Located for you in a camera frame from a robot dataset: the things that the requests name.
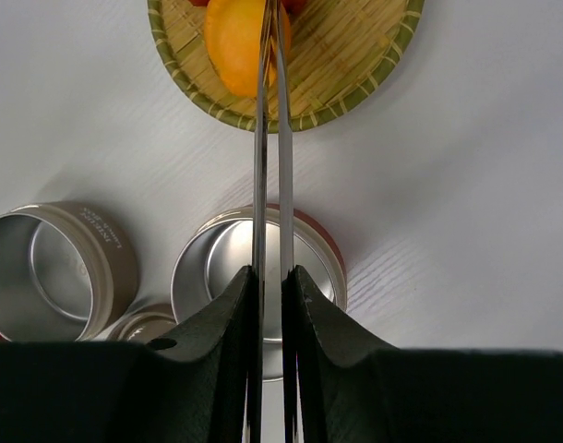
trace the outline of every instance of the green basket rim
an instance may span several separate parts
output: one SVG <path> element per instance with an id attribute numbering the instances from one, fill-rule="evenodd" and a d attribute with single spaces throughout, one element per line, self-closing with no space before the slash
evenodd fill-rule
<path id="1" fill-rule="evenodd" d="M 384 53 L 378 65 L 368 76 L 358 84 L 353 84 L 351 90 L 342 98 L 335 99 L 315 112 L 298 115 L 292 118 L 292 130 L 306 131 L 313 127 L 324 125 L 338 117 L 349 113 L 353 108 L 369 97 L 380 84 L 389 76 L 394 67 L 401 61 L 417 29 L 425 0 L 408 0 L 405 12 L 402 14 L 399 29 L 390 41 L 389 49 Z M 201 92 L 194 82 L 181 70 L 174 51 L 167 40 L 162 19 L 162 0 L 148 0 L 150 31 L 155 46 L 164 67 L 179 87 L 179 89 L 202 111 L 217 120 L 247 131 L 254 131 L 256 118 L 221 107 L 209 96 Z M 269 132 L 278 131 L 278 121 L 270 120 Z"/>

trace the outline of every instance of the woven basket surface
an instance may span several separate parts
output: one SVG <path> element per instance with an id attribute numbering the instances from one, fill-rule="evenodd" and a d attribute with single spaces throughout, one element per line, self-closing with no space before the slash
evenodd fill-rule
<path id="1" fill-rule="evenodd" d="M 288 79 L 294 131 L 351 111 L 386 79 L 413 37 L 425 0 L 308 0 L 292 19 Z M 149 0 L 150 28 L 171 78 L 209 115 L 255 129 L 256 103 L 233 96 L 216 74 L 203 40 L 206 9 L 187 0 Z M 277 131 L 277 89 L 270 88 L 270 131 Z"/>

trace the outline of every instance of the table surface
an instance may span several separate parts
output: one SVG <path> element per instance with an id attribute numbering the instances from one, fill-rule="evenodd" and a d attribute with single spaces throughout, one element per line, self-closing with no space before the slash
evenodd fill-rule
<path id="1" fill-rule="evenodd" d="M 146 10 L 0 2 L 0 213 L 104 206 L 140 297 L 166 299 L 198 226 L 250 203 L 253 139 L 173 84 Z M 294 146 L 296 207 L 339 244 L 364 326 L 401 347 L 563 350 L 563 0 L 428 0 L 381 89 Z"/>

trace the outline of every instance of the tongs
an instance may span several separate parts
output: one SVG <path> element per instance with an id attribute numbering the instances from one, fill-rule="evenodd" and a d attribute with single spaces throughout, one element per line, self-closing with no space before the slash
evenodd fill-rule
<path id="1" fill-rule="evenodd" d="M 293 141 L 290 124 L 290 95 L 284 42 L 283 11 L 280 0 L 266 0 L 259 51 L 257 125 L 255 130 L 255 188 L 253 194 L 252 269 L 258 282 L 258 336 L 255 341 L 256 367 L 247 379 L 246 441 L 260 441 L 263 379 L 263 315 L 265 297 L 265 246 L 267 208 L 267 158 L 269 133 L 269 69 L 277 67 L 279 102 L 279 192 L 280 192 L 280 285 L 293 271 Z M 286 443 L 297 441 L 296 356 L 283 349 Z"/>

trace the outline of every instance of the orange fruit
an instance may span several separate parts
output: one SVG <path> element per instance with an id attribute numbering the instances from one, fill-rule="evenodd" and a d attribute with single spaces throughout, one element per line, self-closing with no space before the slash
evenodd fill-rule
<path id="1" fill-rule="evenodd" d="M 218 76 L 239 97 L 257 97 L 259 45 L 265 0 L 210 0 L 204 23 L 204 40 Z M 283 9 L 285 53 L 290 52 L 291 29 Z M 277 77 L 270 65 L 270 84 Z"/>

